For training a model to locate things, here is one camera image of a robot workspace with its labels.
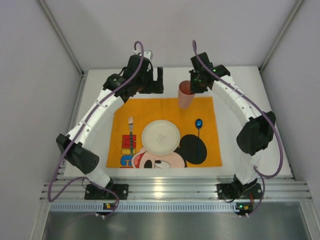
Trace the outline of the pink plastic cup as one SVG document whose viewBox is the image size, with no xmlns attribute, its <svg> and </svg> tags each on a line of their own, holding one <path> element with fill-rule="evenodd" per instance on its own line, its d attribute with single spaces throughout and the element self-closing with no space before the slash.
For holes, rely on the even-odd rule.
<svg viewBox="0 0 320 240">
<path fill-rule="evenodd" d="M 184 80 L 178 86 L 178 106 L 187 109 L 194 99 L 195 94 L 191 92 L 191 81 Z"/>
</svg>

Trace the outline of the cream round plate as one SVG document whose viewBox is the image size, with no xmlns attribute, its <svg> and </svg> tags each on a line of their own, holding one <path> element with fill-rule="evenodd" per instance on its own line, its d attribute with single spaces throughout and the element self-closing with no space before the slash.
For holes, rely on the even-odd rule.
<svg viewBox="0 0 320 240">
<path fill-rule="evenodd" d="M 155 156 L 166 156 L 174 152 L 181 139 L 178 127 L 168 120 L 155 120 L 142 131 L 143 148 Z"/>
</svg>

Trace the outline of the yellow Mickey Mouse placemat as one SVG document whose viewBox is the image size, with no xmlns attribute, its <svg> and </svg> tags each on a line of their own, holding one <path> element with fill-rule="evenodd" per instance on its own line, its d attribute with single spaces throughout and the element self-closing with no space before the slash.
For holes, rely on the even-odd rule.
<svg viewBox="0 0 320 240">
<path fill-rule="evenodd" d="M 129 117 L 133 117 L 133 155 L 130 150 Z M 200 129 L 200 154 L 197 157 L 197 119 Z M 144 128 L 156 120 L 170 121 L 180 132 L 178 147 L 167 156 L 147 152 L 141 141 Z M 177 98 L 130 99 L 113 118 L 106 167 L 116 169 L 168 169 L 221 167 L 222 158 L 213 99 L 194 98 L 187 109 Z"/>
</svg>

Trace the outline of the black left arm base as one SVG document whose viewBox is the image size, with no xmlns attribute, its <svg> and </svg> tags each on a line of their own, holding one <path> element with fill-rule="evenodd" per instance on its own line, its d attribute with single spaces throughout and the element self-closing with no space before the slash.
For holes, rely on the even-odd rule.
<svg viewBox="0 0 320 240">
<path fill-rule="evenodd" d="M 128 184 L 118 184 L 113 183 L 111 185 L 110 191 L 118 196 L 119 200 L 126 200 L 129 194 L 129 185 Z M 97 187 L 93 184 L 87 184 L 85 187 L 85 200 L 115 200 L 116 196 Z"/>
</svg>

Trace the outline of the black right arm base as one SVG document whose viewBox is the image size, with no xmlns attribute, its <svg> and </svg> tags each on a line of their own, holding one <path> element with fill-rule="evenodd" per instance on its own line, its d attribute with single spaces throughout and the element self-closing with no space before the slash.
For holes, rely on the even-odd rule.
<svg viewBox="0 0 320 240">
<path fill-rule="evenodd" d="M 255 178 L 249 183 L 242 184 L 234 175 L 231 183 L 219 183 L 216 185 L 219 200 L 231 203 L 235 200 L 257 200 L 262 197 L 262 187 Z"/>
</svg>

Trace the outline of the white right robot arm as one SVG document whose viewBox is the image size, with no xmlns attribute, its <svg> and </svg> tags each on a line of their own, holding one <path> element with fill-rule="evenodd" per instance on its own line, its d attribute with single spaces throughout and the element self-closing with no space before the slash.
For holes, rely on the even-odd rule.
<svg viewBox="0 0 320 240">
<path fill-rule="evenodd" d="M 211 90 L 218 95 L 237 117 L 241 130 L 236 143 L 241 150 L 236 179 L 242 184 L 254 180 L 254 167 L 259 165 L 262 151 L 273 140 L 274 131 L 264 116 L 245 99 L 244 92 L 224 65 L 213 66 L 206 52 L 191 59 L 190 91 L 202 94 Z"/>
</svg>

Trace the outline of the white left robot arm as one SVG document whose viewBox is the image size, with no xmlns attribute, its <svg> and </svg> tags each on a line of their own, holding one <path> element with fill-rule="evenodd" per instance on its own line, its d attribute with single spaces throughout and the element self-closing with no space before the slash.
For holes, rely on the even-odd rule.
<svg viewBox="0 0 320 240">
<path fill-rule="evenodd" d="M 163 68 L 157 68 L 157 79 L 154 79 L 151 60 L 151 51 L 131 55 L 119 74 L 114 73 L 105 80 L 98 97 L 79 123 L 67 134 L 56 138 L 62 159 L 100 187 L 111 183 L 111 178 L 99 167 L 99 156 L 91 151 L 102 127 L 136 93 L 164 92 Z"/>
</svg>

